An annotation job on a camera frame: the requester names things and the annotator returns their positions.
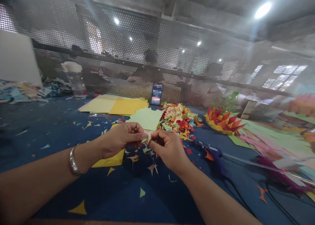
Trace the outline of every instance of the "hand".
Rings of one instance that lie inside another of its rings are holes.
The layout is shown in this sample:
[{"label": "hand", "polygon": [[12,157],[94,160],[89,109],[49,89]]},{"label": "hand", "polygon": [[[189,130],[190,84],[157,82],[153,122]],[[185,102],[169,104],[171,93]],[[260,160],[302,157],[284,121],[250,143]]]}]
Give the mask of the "hand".
[{"label": "hand", "polygon": [[151,134],[149,146],[162,158],[165,165],[177,175],[185,172],[187,166],[192,164],[184,151],[180,138],[174,133],[162,129],[155,131]]},{"label": "hand", "polygon": [[118,154],[126,146],[141,147],[141,141],[147,137],[138,123],[120,123],[96,138],[94,143],[101,150],[102,159],[107,159]]}]

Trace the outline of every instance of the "paper flower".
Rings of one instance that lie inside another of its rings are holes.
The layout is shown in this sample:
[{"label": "paper flower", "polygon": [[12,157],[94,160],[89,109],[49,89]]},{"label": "paper flower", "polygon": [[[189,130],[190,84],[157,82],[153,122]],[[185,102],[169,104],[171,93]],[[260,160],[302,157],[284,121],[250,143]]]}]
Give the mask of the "paper flower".
[{"label": "paper flower", "polygon": [[204,115],[206,118],[207,123],[210,127],[213,129],[223,133],[223,134],[233,134],[238,129],[241,129],[244,127],[244,125],[240,125],[242,120],[237,120],[237,115],[230,117],[231,112],[224,113],[221,115],[222,107],[216,111],[215,108],[211,109],[211,107],[208,109],[207,114]]}]

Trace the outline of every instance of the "black cable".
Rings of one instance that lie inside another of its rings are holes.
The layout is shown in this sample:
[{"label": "black cable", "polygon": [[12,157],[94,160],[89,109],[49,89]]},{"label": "black cable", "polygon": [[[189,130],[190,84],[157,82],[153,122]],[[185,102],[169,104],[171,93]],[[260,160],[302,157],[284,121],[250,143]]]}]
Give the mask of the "black cable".
[{"label": "black cable", "polygon": [[238,194],[238,196],[240,197],[240,199],[242,200],[242,202],[244,203],[245,207],[247,208],[247,210],[255,217],[256,215],[254,214],[254,212],[250,209],[250,207],[246,204],[245,200],[243,199],[243,197],[241,196],[240,192],[238,191],[238,189],[236,188],[236,185],[234,184],[234,182],[230,179],[230,178],[227,178],[226,179],[231,185],[232,187],[234,188],[234,190],[236,191],[236,193]]},{"label": "black cable", "polygon": [[291,222],[293,222],[296,225],[300,225],[293,217],[291,214],[289,214],[289,212],[287,210],[285,210],[285,208],[276,200],[276,198],[272,195],[271,191],[269,190],[269,180],[266,181],[266,189],[270,195],[270,198],[273,200],[273,202],[275,202],[275,204],[279,207],[279,209],[282,210],[282,212],[291,220]]}]

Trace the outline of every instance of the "person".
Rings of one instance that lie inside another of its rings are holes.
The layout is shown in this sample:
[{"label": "person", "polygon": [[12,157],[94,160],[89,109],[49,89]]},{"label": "person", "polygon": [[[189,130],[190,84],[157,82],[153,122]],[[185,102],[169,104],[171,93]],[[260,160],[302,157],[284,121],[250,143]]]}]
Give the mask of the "person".
[{"label": "person", "polygon": [[[141,146],[147,138],[138,123],[121,123],[91,142],[74,148],[74,161],[86,172],[127,145]],[[205,224],[261,224],[230,195],[195,167],[176,134],[161,129],[149,146],[189,189]],[[21,224],[78,176],[70,166],[72,148],[0,174],[0,223]]]}]

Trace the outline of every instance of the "plastic bottle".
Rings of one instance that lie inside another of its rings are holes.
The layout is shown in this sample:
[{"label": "plastic bottle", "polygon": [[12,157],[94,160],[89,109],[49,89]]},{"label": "plastic bottle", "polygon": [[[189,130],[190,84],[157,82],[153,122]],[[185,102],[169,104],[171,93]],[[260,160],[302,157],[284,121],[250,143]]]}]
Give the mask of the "plastic bottle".
[{"label": "plastic bottle", "polygon": [[232,112],[234,106],[236,105],[237,99],[238,99],[239,92],[233,92],[233,94],[228,95],[225,98],[225,101],[223,103],[223,113]]}]

